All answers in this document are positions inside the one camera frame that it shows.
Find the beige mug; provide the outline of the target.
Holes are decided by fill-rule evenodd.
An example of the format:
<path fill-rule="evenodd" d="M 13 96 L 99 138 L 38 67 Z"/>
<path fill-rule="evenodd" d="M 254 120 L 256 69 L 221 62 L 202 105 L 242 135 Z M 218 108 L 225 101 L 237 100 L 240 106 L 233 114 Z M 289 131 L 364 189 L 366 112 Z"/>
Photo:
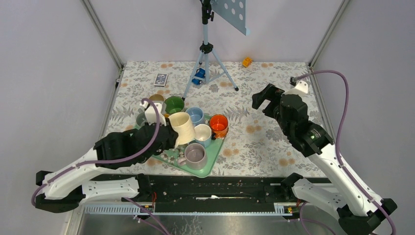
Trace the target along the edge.
<path fill-rule="evenodd" d="M 164 102 L 165 101 L 164 96 L 161 95 L 161 94 L 154 94 L 154 95 L 150 96 L 149 99 L 153 102 L 155 102 L 155 101 Z"/>

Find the cream ribbed mug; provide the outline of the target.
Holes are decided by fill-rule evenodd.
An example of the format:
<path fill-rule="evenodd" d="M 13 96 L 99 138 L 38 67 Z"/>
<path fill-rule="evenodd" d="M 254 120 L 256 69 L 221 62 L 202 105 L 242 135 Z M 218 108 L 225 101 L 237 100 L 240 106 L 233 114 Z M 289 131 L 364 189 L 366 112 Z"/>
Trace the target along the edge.
<path fill-rule="evenodd" d="M 172 129 L 178 134 L 175 147 L 195 140 L 195 129 L 191 117 L 186 112 L 178 112 L 168 117 Z"/>

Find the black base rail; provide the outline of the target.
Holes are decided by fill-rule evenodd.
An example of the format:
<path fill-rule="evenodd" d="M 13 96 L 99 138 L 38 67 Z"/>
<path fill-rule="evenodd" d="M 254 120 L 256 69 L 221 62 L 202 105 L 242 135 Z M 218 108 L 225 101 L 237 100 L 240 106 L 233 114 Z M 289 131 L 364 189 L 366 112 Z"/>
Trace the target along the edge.
<path fill-rule="evenodd" d="M 297 199 L 282 177 L 206 177 L 139 174 L 134 202 L 149 202 L 155 212 L 274 212 L 275 203 L 295 207 Z"/>

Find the lilac mug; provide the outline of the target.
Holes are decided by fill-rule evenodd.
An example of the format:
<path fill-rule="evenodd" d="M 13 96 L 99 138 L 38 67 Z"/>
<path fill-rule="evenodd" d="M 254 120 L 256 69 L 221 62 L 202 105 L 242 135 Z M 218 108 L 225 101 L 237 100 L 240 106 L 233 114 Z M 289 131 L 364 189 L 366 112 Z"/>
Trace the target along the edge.
<path fill-rule="evenodd" d="M 200 170 L 207 164 L 205 148 L 199 143 L 191 143 L 184 150 L 184 156 L 177 159 L 179 166 L 186 165 L 190 169 Z"/>

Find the cream mug green inside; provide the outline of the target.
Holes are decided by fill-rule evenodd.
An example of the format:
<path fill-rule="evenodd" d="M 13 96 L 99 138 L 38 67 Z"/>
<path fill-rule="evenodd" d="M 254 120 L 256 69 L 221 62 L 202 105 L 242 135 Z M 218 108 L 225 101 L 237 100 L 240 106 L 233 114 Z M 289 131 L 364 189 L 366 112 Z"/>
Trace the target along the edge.
<path fill-rule="evenodd" d="M 184 100 L 179 96 L 171 96 L 164 103 L 166 104 L 165 111 L 170 115 L 182 112 L 184 109 Z"/>

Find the grey blue mug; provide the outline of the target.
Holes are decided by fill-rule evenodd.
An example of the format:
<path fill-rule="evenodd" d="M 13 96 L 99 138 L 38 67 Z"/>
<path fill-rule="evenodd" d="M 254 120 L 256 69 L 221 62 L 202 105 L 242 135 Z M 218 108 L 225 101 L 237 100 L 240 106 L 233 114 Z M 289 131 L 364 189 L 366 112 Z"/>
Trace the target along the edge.
<path fill-rule="evenodd" d="M 142 127 L 145 125 L 145 123 L 146 123 L 145 112 L 141 112 L 138 114 L 136 118 L 136 124 L 138 127 Z"/>

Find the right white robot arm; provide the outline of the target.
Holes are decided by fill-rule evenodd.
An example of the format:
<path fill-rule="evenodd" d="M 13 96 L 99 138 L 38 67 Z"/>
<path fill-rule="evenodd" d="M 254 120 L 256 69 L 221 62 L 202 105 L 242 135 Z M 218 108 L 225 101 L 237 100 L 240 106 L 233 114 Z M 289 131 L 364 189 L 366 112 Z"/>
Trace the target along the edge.
<path fill-rule="evenodd" d="M 273 84 L 252 96 L 258 109 L 269 101 L 263 114 L 279 124 L 289 143 L 313 162 L 330 180 L 338 193 L 320 188 L 303 176 L 293 173 L 281 182 L 281 197 L 288 202 L 309 202 L 335 218 L 349 235 L 368 235 L 397 209 L 390 198 L 382 198 L 336 153 L 332 137 L 320 125 L 309 120 L 302 96 L 308 92 L 304 82 L 284 91 Z"/>

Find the light blue ribbed mug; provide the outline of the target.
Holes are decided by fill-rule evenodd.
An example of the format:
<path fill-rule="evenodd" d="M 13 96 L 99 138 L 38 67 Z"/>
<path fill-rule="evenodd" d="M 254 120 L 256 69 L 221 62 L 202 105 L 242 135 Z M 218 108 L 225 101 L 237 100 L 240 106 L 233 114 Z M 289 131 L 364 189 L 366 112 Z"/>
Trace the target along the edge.
<path fill-rule="evenodd" d="M 189 114 L 194 126 L 205 124 L 204 112 L 199 107 L 190 107 L 185 112 Z"/>

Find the blue tripod stand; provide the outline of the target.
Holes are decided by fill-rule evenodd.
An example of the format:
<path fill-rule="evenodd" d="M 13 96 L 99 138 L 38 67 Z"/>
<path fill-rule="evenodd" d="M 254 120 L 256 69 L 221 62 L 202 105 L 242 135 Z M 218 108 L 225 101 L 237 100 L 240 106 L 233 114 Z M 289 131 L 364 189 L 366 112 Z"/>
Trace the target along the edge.
<path fill-rule="evenodd" d="M 221 77 L 222 75 L 226 75 L 227 78 L 229 79 L 229 81 L 231 82 L 233 88 L 235 89 L 235 91 L 239 91 L 239 88 L 237 87 L 237 85 L 235 84 L 234 80 L 232 79 L 231 75 L 229 74 L 228 70 L 226 69 L 226 67 L 224 66 L 224 64 L 222 63 L 221 59 L 219 58 L 219 56 L 217 55 L 213 44 L 211 44 L 208 41 L 208 23 L 213 21 L 214 18 L 214 12 L 212 10 L 212 6 L 211 6 L 211 1 L 210 0 L 201 0 L 201 12 L 202 12 L 202 25 L 203 25 L 203 41 L 201 46 L 199 47 L 199 55 L 198 58 L 195 62 L 193 71 L 189 77 L 189 80 L 187 82 L 186 85 L 186 89 L 184 91 L 184 94 L 182 96 L 182 99 L 185 101 L 185 99 L 187 98 L 187 93 L 190 89 L 191 84 L 193 84 L 191 82 L 192 78 L 194 77 L 195 71 L 199 68 L 202 68 L 205 70 L 206 74 L 205 74 L 205 79 L 202 83 L 208 84 L 210 81 L 213 81 L 219 77 Z M 220 65 L 221 69 L 223 70 L 222 73 L 218 74 L 217 76 L 211 78 L 210 74 L 209 74 L 209 55 L 212 54 L 214 56 L 214 58 L 216 59 L 216 61 L 218 62 L 218 64 Z"/>

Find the light blue faceted mug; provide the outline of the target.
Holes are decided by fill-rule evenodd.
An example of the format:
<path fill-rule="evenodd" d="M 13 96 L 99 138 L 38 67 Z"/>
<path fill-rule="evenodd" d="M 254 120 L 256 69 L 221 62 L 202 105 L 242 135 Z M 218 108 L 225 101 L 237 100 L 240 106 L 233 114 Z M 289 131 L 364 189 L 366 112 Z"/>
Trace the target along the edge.
<path fill-rule="evenodd" d="M 212 131 L 206 124 L 199 124 L 195 128 L 195 141 L 207 148 L 211 144 Z"/>

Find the playing card deck box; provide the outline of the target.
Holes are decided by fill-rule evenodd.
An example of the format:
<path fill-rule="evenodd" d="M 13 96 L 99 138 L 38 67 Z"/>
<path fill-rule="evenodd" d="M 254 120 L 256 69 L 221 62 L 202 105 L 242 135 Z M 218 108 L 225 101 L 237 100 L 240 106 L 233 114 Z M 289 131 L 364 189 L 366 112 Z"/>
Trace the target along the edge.
<path fill-rule="evenodd" d="M 155 87 L 165 87 L 168 80 L 167 73 L 157 73 L 156 78 L 154 80 Z"/>

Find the orange mug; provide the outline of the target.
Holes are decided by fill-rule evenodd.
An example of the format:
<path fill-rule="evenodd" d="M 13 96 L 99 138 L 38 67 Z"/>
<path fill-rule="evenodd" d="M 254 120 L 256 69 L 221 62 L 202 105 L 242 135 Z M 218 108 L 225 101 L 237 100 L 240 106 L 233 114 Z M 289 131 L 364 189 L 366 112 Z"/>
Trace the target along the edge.
<path fill-rule="evenodd" d="M 215 139 L 224 138 L 229 130 L 228 119 L 221 114 L 213 115 L 209 120 L 209 126 L 212 130 L 212 137 Z"/>

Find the blue toy car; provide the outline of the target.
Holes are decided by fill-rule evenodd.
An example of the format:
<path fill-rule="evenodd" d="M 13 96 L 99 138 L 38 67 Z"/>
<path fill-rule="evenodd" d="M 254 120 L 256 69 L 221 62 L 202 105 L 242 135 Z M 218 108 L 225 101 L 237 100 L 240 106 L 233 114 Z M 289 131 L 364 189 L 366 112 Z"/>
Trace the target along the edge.
<path fill-rule="evenodd" d="M 205 79 L 205 70 L 202 68 L 199 68 L 195 71 L 194 77 L 192 78 L 191 82 L 195 85 L 201 85 L 202 82 Z"/>

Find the floral tablecloth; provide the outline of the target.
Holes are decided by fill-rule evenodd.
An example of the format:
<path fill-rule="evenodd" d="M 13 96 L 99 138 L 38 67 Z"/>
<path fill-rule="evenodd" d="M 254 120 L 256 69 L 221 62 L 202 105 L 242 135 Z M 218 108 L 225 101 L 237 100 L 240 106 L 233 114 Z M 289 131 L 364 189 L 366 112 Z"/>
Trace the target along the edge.
<path fill-rule="evenodd" d="M 193 62 L 128 62 L 106 127 L 106 134 L 136 127 L 138 105 L 144 97 L 161 94 L 181 97 L 192 72 Z M 297 152 L 283 135 L 278 123 L 252 108 L 252 95 L 269 83 L 288 90 L 289 79 L 307 73 L 304 62 L 255 62 L 244 68 L 238 62 L 226 62 L 239 91 L 226 76 L 208 84 L 191 86 L 185 107 L 199 107 L 209 116 L 222 114 L 229 131 L 211 171 L 211 176 L 285 177 L 298 173 L 304 177 L 323 177 L 323 173 Z M 220 66 L 209 65 L 211 75 L 221 73 Z M 167 73 L 165 87 L 155 87 L 157 73 Z"/>

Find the green floral tray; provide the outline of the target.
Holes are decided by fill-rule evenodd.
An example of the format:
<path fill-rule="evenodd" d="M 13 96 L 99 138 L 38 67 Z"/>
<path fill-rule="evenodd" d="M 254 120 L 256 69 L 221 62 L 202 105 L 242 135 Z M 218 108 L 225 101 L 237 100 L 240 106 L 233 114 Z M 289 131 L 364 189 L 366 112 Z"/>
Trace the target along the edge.
<path fill-rule="evenodd" d="M 209 126 L 209 120 L 211 116 L 205 115 L 205 124 Z M 145 174 L 165 174 L 165 175 L 174 175 L 179 174 L 178 170 L 187 172 L 191 175 L 197 176 L 199 178 L 205 178 L 210 175 L 213 166 L 217 160 L 217 157 L 220 153 L 220 149 L 225 138 L 211 138 L 211 144 L 205 148 L 207 154 L 207 164 L 204 168 L 200 170 L 190 169 L 188 166 L 183 165 L 179 166 L 177 164 L 177 159 L 184 156 L 185 148 L 191 143 L 197 143 L 195 140 L 184 145 L 179 145 L 173 149 L 164 150 L 160 155 L 150 157 L 143 164 L 136 164 L 134 166 L 135 170 L 140 170 Z"/>

